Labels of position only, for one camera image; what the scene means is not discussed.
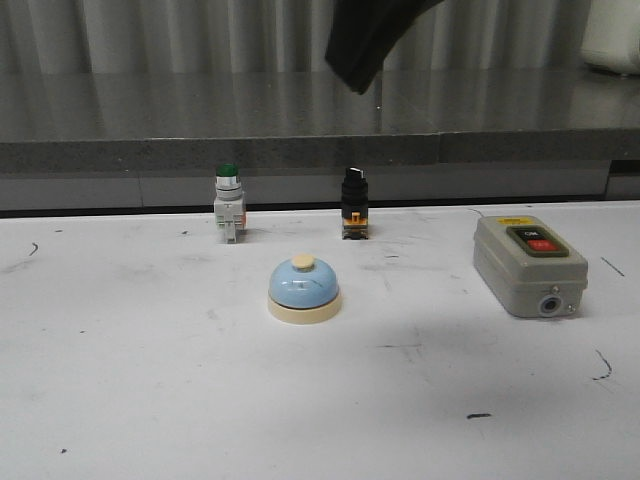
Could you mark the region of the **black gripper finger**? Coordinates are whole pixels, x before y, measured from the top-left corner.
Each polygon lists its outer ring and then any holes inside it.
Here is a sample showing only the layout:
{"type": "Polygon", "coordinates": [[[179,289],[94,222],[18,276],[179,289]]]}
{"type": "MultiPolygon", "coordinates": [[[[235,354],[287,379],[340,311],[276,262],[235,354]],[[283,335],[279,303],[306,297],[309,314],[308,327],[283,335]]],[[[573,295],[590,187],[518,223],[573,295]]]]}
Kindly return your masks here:
{"type": "Polygon", "coordinates": [[[339,0],[324,59],[353,92],[364,94],[395,44],[439,0],[339,0]]]}

